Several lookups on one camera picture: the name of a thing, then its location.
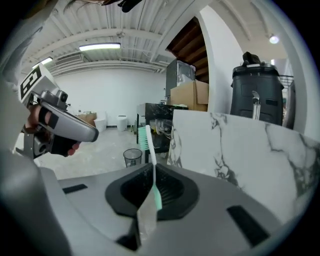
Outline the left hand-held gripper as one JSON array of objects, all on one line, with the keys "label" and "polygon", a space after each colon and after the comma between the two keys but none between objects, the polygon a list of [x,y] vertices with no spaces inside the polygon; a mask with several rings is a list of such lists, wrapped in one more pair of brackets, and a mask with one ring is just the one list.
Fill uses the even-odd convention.
[{"label": "left hand-held gripper", "polygon": [[51,113],[47,123],[22,129],[23,148],[16,148],[19,154],[34,160],[50,152],[54,135],[78,142],[97,140],[99,131],[95,127],[67,111],[68,94],[60,89],[43,64],[33,68],[21,82],[18,98],[26,108],[39,105]]}]

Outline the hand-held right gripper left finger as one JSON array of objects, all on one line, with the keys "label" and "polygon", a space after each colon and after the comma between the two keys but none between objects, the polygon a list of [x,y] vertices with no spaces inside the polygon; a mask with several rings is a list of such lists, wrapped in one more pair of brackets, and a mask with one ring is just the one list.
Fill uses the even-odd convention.
[{"label": "hand-held right gripper left finger", "polygon": [[98,238],[85,230],[77,242],[86,256],[154,256],[152,164],[60,180],[66,198]]}]

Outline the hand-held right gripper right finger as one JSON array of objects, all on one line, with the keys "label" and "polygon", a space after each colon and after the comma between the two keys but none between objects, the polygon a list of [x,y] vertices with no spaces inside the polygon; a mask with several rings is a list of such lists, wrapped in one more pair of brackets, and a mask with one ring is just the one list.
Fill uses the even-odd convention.
[{"label": "hand-held right gripper right finger", "polygon": [[176,220],[161,220],[151,236],[139,248],[143,256],[237,256],[254,248],[237,223],[242,209],[263,230],[258,243],[280,228],[279,219],[264,205],[228,181],[187,169],[158,164],[159,170],[182,175],[198,187],[194,208]]}]

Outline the person's left hand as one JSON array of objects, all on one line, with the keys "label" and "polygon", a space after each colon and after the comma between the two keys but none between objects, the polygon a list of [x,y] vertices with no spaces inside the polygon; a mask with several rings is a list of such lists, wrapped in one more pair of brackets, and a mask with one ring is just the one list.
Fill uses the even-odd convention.
[{"label": "person's left hand", "polygon": [[[46,108],[35,104],[28,107],[29,116],[24,125],[27,133],[33,133],[37,130],[39,121],[48,124],[52,113]],[[61,155],[64,157],[72,156],[80,147],[80,143],[75,140],[67,139],[64,137],[56,137],[54,139],[54,150],[52,154]]]}]

